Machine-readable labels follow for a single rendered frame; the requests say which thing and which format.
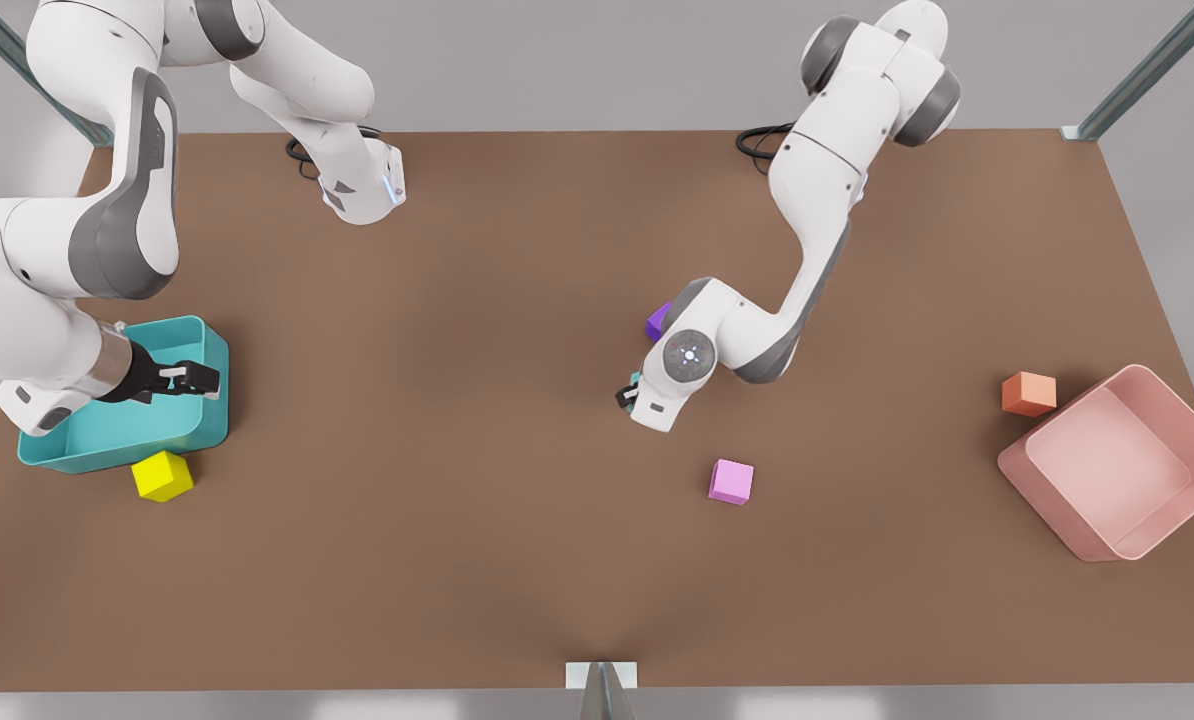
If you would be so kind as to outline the teal plastic bin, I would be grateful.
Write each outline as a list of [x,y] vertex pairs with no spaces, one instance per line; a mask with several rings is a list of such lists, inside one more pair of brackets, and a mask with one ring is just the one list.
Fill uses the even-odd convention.
[[91,401],[47,436],[20,433],[21,464],[79,474],[134,464],[159,451],[186,454],[217,447],[230,414],[230,347],[199,316],[176,316],[127,327],[127,336],[159,364],[191,359],[221,374],[217,398],[153,398],[150,404]]

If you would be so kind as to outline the pink cube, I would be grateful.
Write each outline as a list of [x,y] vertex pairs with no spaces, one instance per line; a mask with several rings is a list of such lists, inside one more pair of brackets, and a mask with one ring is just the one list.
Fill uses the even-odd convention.
[[708,497],[712,500],[744,505],[751,498],[753,466],[719,459],[713,464]]

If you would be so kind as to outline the pink plastic bin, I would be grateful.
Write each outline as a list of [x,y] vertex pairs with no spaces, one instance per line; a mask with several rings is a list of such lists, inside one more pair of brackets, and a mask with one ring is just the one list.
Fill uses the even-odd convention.
[[1194,515],[1194,410],[1153,370],[1128,365],[996,464],[1073,556],[1138,560]]

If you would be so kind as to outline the yellow cube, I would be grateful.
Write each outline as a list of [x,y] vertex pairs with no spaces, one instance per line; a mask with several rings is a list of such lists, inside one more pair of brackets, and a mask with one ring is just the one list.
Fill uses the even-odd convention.
[[150,501],[170,501],[195,486],[187,461],[168,451],[135,462],[131,470],[139,496]]

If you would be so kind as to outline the orange cube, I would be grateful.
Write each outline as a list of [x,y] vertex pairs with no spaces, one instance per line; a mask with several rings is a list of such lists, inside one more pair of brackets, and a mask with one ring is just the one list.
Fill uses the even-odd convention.
[[1044,416],[1057,405],[1057,381],[1050,375],[1016,373],[1001,383],[1001,410],[1005,413]]

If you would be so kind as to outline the silver frame post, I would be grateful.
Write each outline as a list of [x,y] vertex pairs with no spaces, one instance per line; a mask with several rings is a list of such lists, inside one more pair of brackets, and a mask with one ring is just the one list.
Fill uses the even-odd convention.
[[75,128],[76,133],[81,133],[81,135],[88,140],[91,144],[94,147],[112,146],[113,133],[111,129],[103,127],[103,124],[85,119],[80,117],[80,115],[73,113],[73,111],[66,107],[62,101],[54,99],[54,97],[50,96],[43,86],[41,86],[41,82],[33,76],[33,72],[31,72],[27,64],[26,44],[24,38],[16,32],[16,29],[8,26],[1,16],[0,59],[6,61],[8,67],[16,70],[18,76],[21,76],[21,79],[24,79],[30,87],[33,87],[33,90],[38,92],[38,94],[43,97],[48,104],[53,105],[53,107],[57,110],[57,113],[70,123],[70,127]]
[[638,688],[638,661],[566,661],[565,687],[583,689],[579,720],[635,720],[626,691]]
[[1124,81],[1119,82],[1108,96],[1104,96],[1104,100],[1098,101],[1090,113],[1087,113],[1085,119],[1082,119],[1076,127],[1060,128],[1061,139],[1067,142],[1098,141],[1193,47],[1194,5],[1182,19],[1178,19],[1176,26],[1161,38],[1153,50],[1149,51],[1127,76],[1124,76]]

